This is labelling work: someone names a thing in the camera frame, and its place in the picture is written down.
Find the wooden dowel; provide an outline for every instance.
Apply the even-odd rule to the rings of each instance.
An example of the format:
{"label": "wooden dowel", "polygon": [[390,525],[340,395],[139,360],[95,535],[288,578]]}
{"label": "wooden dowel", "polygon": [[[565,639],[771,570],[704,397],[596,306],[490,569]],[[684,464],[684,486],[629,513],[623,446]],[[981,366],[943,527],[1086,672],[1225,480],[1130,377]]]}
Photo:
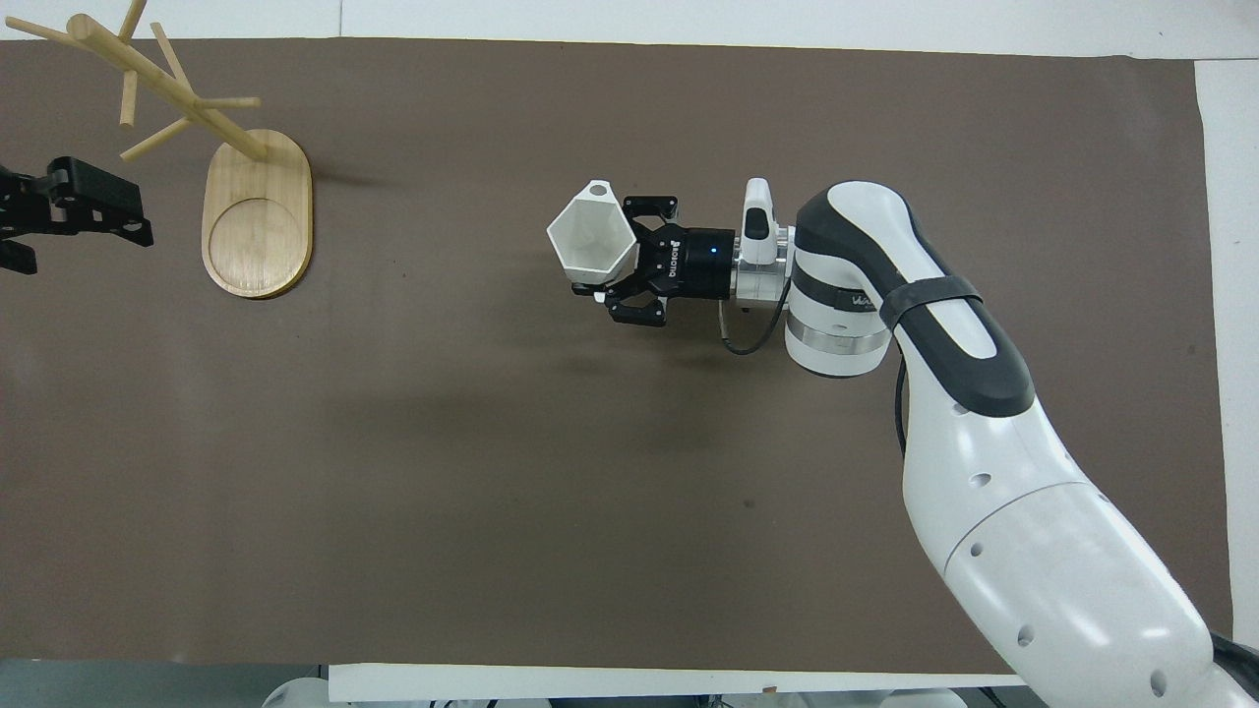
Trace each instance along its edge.
{"label": "wooden dowel", "polygon": [[131,0],[131,6],[127,8],[127,16],[122,20],[122,29],[118,30],[118,39],[123,44],[131,44],[131,35],[136,33],[136,26],[140,25],[140,15],[145,11],[145,4],[149,0]]}
{"label": "wooden dowel", "polygon": [[135,160],[136,157],[152,150],[154,147],[157,147],[162,142],[166,142],[171,137],[175,137],[190,125],[193,125],[193,121],[188,118],[179,118],[178,121],[170,123],[169,126],[141,140],[135,146],[127,149],[125,152],[122,152],[122,155],[120,155],[120,157],[122,157],[125,163],[130,163],[131,160]]}
{"label": "wooden dowel", "polygon": [[198,98],[198,108],[257,108],[262,98]]}
{"label": "wooden dowel", "polygon": [[164,72],[161,67],[150,62],[140,52],[123,44],[122,40],[92,18],[82,14],[74,15],[67,23],[65,29],[74,42],[96,52],[115,67],[122,71],[133,69],[140,81],[150,91],[179,108],[190,120],[205,125],[206,128],[232,147],[254,160],[264,160],[267,157],[267,146],[258,139],[246,132],[219,111],[214,108],[198,108],[198,96],[193,93],[193,89]]}
{"label": "wooden dowel", "polygon": [[25,31],[26,34],[34,34],[35,37],[43,37],[44,39],[52,39],[53,42],[59,42],[62,44],[65,44],[67,47],[83,49],[82,47],[79,47],[78,42],[74,42],[74,38],[65,34],[64,31],[57,31],[55,29],[50,29],[44,25],[37,25],[35,23],[28,23],[26,20],[21,20],[13,16],[6,16],[4,19],[4,24],[9,25],[10,28],[18,31]]}
{"label": "wooden dowel", "polygon": [[136,127],[136,87],[140,78],[133,71],[122,72],[122,108],[118,111],[118,125]]}
{"label": "wooden dowel", "polygon": [[175,74],[175,81],[193,88],[193,84],[188,82],[188,74],[184,73],[184,66],[179,63],[179,57],[175,55],[175,48],[170,45],[170,39],[166,38],[166,33],[161,29],[161,23],[151,23],[149,26],[152,28],[154,37],[157,38],[157,47],[161,47],[161,53],[166,57],[166,63],[170,64],[170,71]]}

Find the cable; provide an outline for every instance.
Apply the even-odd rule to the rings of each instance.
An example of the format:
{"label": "cable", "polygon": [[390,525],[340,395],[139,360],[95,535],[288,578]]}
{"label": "cable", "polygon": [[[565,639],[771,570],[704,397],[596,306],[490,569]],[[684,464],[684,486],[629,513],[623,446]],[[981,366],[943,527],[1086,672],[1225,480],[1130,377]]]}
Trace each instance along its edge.
{"label": "cable", "polygon": [[896,445],[900,445],[900,456],[905,456],[905,354],[900,354],[900,367],[896,369],[896,401],[893,414],[896,418]]}
{"label": "cable", "polygon": [[997,708],[1006,708],[1006,704],[1002,703],[1000,698],[997,698],[997,692],[992,690],[991,688],[982,687],[980,688],[980,693],[988,697],[988,700],[991,700],[992,704],[996,705]]}
{"label": "cable", "polygon": [[791,291],[791,278],[788,278],[787,282],[783,283],[783,294],[781,297],[778,297],[778,305],[774,307],[774,316],[773,319],[769,320],[769,325],[765,328],[764,334],[760,335],[760,339],[758,339],[755,344],[753,344],[747,349],[739,349],[730,343],[730,331],[725,326],[725,302],[718,300],[716,320],[721,325],[721,344],[725,345],[725,349],[730,354],[734,354],[735,357],[747,357],[748,354],[754,354],[758,349],[764,346],[765,343],[769,341],[769,336],[774,333],[774,328],[778,326],[778,317],[781,317],[783,314],[783,306],[787,304],[787,294],[789,291]]}

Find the white robotic arm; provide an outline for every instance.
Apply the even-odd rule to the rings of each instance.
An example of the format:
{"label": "white robotic arm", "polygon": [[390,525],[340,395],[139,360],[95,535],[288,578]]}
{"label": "white robotic arm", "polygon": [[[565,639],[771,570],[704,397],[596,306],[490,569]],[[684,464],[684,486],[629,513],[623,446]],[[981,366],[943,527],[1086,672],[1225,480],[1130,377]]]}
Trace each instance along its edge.
{"label": "white robotic arm", "polygon": [[[672,222],[676,209],[671,236],[657,238],[632,220],[636,199],[645,198],[626,200],[640,246],[635,275],[574,292],[613,294],[606,305],[631,291],[748,304],[778,300],[789,278],[787,350],[828,377],[874,369],[895,338],[913,394],[904,496],[914,530],[971,620],[1047,704],[1259,705],[1254,653],[1212,637],[1141,534],[1075,465],[1019,350],[919,234],[899,194],[836,184],[794,227],[779,227],[768,185],[752,180],[738,248],[733,232],[718,229],[694,229],[692,244]],[[676,208],[674,198],[646,199]],[[573,258],[555,227],[556,253]],[[663,310],[647,305],[650,321],[628,321],[662,325]]]}

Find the oval wooden base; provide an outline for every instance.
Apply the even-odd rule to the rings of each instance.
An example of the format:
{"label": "oval wooden base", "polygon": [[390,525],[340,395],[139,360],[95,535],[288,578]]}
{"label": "oval wooden base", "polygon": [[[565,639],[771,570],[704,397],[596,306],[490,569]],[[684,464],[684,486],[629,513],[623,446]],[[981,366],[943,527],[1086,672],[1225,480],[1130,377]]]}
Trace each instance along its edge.
{"label": "oval wooden base", "polygon": [[274,297],[301,280],[313,251],[311,166],[288,136],[251,130],[267,146],[251,160],[220,145],[210,160],[201,210],[201,260],[219,287]]}

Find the logo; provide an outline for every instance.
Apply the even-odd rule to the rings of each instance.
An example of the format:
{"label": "logo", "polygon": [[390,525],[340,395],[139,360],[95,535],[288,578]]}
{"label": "logo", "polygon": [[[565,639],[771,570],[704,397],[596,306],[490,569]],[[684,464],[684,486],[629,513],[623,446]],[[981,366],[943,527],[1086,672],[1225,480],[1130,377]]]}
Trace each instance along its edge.
{"label": "logo", "polygon": [[669,277],[675,278],[677,277],[677,258],[682,249],[682,242],[670,241],[669,244],[674,247],[674,249],[669,253]]}

